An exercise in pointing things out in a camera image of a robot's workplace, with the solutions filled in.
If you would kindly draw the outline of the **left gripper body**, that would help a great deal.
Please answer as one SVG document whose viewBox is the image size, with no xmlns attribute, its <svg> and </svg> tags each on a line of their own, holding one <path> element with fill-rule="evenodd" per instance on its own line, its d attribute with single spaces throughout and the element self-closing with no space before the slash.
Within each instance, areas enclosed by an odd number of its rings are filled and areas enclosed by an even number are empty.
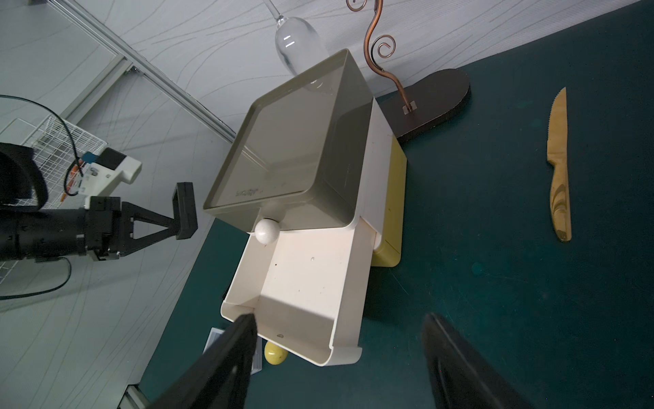
<svg viewBox="0 0 654 409">
<path fill-rule="evenodd" d="M 103 260 L 115 253 L 121 199 L 92 197 L 90 208 L 36 212 L 1 211 L 1 259 L 51 259 L 91 254 Z"/>
</svg>

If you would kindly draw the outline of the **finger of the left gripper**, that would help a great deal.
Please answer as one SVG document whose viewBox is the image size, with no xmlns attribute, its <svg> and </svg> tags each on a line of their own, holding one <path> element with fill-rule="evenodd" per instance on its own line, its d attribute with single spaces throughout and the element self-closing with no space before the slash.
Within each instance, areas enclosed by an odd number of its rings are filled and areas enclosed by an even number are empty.
<svg viewBox="0 0 654 409">
<path fill-rule="evenodd" d="M 119 222 L 119 255 L 121 257 L 139 252 L 170 237 L 188 240 L 199 227 L 192 182 L 178 182 L 172 197 L 173 217 L 163 216 L 154 211 L 124 202 Z M 135 223 L 146 223 L 160 227 L 161 230 L 141 238 L 134 237 Z"/>
</svg>

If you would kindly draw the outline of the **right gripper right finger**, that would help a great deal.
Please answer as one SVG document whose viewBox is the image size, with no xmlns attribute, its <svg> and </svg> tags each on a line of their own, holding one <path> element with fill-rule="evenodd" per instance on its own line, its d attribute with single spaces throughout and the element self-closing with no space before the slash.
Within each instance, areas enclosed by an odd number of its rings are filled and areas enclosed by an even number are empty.
<svg viewBox="0 0 654 409">
<path fill-rule="evenodd" d="M 437 408 L 531 408 L 442 315 L 429 313 L 422 346 Z"/>
</svg>

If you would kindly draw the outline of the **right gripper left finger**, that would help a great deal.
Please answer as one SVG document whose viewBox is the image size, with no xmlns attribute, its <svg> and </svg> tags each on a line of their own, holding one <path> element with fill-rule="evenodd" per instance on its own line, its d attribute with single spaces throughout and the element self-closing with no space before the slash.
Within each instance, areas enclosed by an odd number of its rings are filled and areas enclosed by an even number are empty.
<svg viewBox="0 0 654 409">
<path fill-rule="evenodd" d="M 241 315 L 220 340 L 149 407 L 243 408 L 250 384 L 252 349 L 257 338 L 255 315 Z M 245 346 L 241 357 L 227 354 L 228 344 L 236 340 Z"/>
</svg>

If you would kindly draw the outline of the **three-tier drawer organizer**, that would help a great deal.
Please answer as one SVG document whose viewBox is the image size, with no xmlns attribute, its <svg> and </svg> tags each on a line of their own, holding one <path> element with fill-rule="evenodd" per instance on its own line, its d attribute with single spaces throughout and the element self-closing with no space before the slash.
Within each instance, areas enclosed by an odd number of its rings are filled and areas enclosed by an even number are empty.
<svg viewBox="0 0 654 409">
<path fill-rule="evenodd" d="M 397 144 L 347 49 L 255 100 L 204 201 L 249 236 L 222 317 L 315 366 L 357 362 Z"/>
</svg>

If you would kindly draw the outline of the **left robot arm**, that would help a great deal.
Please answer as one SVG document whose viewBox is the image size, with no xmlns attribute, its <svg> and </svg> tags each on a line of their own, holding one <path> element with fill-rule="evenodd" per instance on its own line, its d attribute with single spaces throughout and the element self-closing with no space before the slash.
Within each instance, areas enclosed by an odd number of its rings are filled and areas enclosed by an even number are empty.
<svg viewBox="0 0 654 409">
<path fill-rule="evenodd" d="M 105 261 L 170 237 L 190 239 L 198 229 L 190 182 L 177 183 L 171 217 L 119 197 L 92 196 L 88 208 L 46 210 L 48 189 L 33 156 L 32 148 L 1 146 L 2 261 L 72 255 Z"/>
</svg>

